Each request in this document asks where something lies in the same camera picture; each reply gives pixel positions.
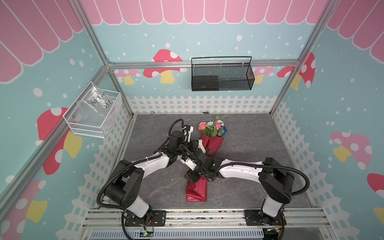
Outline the pink orange fake rose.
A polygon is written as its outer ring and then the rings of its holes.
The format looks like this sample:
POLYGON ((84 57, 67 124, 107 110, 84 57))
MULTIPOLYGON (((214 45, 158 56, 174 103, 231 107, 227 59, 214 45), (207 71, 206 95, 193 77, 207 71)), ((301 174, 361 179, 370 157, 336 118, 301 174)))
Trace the pink orange fake rose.
POLYGON ((203 131, 207 128, 207 123, 206 122, 201 122, 198 126, 199 131, 203 131))

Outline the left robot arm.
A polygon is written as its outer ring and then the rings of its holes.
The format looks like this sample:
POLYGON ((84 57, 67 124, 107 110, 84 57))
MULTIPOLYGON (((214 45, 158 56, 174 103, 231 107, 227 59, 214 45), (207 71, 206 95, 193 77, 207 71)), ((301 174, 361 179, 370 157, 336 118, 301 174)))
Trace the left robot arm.
POLYGON ((152 217, 152 207, 139 196, 143 179, 176 161, 186 163, 195 151, 204 149, 202 140, 192 140, 188 133, 173 132, 153 155, 135 162, 119 161, 99 191, 97 205, 129 212, 143 223, 148 223, 152 217))

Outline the cream ribbon strip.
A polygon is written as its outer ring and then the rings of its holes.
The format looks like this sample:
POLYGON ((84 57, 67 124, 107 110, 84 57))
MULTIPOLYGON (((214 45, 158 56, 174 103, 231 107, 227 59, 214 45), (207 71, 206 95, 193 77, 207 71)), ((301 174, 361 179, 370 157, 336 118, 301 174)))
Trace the cream ribbon strip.
POLYGON ((206 149, 204 147, 203 140, 198 140, 198 149, 200 149, 203 154, 206 153, 206 149))

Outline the dark red wrapping paper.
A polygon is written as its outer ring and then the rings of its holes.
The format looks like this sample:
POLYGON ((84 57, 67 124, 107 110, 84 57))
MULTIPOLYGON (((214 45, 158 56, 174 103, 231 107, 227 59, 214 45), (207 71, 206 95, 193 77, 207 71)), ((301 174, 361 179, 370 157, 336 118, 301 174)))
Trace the dark red wrapping paper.
MULTIPOLYGON (((201 135, 202 145, 206 150, 207 157, 213 157, 220 145, 222 144, 223 137, 208 137, 205 133, 201 135)), ((187 202, 206 202, 207 201, 207 179, 206 177, 199 177, 197 183, 187 181, 186 188, 187 202)))

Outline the black box in basket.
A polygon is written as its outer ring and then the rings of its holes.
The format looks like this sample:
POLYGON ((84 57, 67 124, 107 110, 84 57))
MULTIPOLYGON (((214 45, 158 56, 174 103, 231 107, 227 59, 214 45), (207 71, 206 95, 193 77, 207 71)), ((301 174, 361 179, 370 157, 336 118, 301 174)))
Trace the black box in basket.
POLYGON ((194 76, 192 77, 192 91, 218 91, 219 77, 218 76, 194 76))

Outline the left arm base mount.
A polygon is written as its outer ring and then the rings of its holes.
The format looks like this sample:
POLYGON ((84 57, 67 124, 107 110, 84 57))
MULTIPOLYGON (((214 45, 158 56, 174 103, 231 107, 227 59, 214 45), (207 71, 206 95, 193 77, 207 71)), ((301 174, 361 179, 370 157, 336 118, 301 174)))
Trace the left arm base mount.
POLYGON ((128 213, 124 216, 124 225, 125 227, 164 227, 166 216, 166 211, 152 211, 144 220, 132 213, 128 213))

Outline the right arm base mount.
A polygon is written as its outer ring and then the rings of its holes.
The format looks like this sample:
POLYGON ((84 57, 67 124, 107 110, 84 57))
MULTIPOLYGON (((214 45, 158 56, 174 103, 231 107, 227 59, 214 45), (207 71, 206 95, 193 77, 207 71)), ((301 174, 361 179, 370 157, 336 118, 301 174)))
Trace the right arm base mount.
POLYGON ((283 210, 279 210, 276 217, 270 217, 261 210, 245 210, 247 226, 285 226, 287 224, 283 210))

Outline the clear plastic bag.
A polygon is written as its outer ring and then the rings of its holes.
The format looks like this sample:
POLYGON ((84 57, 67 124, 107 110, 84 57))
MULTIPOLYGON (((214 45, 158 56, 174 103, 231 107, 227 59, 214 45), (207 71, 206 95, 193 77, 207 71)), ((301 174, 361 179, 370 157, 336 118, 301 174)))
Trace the clear plastic bag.
POLYGON ((82 113, 94 114, 102 119, 107 117, 114 103, 114 98, 96 86, 92 86, 86 92, 85 96, 77 101, 82 113))

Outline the light blue fake flower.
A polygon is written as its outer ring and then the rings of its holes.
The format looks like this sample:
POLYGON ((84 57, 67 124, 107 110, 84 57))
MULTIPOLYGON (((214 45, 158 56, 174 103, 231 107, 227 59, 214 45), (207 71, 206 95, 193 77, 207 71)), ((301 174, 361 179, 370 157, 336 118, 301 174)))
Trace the light blue fake flower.
POLYGON ((225 126, 224 122, 221 120, 219 116, 216 116, 216 120, 214 122, 207 122, 207 128, 203 130, 203 132, 208 136, 208 137, 223 137, 223 126, 225 126), (221 128, 219 130, 216 129, 215 123, 221 124, 221 128))

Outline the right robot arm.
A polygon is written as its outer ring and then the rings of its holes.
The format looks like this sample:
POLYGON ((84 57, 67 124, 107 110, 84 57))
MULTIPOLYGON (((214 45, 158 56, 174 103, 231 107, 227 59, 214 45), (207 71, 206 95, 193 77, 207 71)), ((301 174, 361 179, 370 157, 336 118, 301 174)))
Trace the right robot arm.
POLYGON ((204 176, 207 180, 216 178, 237 178, 259 183, 267 193, 259 216, 267 223, 278 218, 283 207, 289 204, 293 196, 307 191, 310 179, 303 172, 279 164, 273 158, 265 158, 262 162, 236 162, 223 158, 208 158, 202 152, 191 154, 188 152, 180 156, 183 164, 190 170, 187 172, 189 180, 196 183, 204 176))

